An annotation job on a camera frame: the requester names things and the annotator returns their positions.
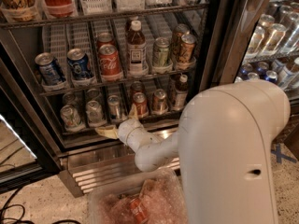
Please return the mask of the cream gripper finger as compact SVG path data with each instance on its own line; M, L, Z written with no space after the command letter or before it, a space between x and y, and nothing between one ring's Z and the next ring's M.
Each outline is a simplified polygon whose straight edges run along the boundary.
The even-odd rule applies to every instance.
M118 129L115 126L97 127L95 131L106 138L118 139Z
M130 119L138 119L137 108L135 104L132 104L128 117Z

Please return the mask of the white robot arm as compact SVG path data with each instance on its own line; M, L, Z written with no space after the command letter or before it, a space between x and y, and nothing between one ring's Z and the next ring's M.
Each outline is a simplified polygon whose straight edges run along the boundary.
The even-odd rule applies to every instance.
M281 88L255 79L198 93L165 139L135 118L98 133L129 146L142 172L178 159L189 224L278 224L270 149L290 113Z

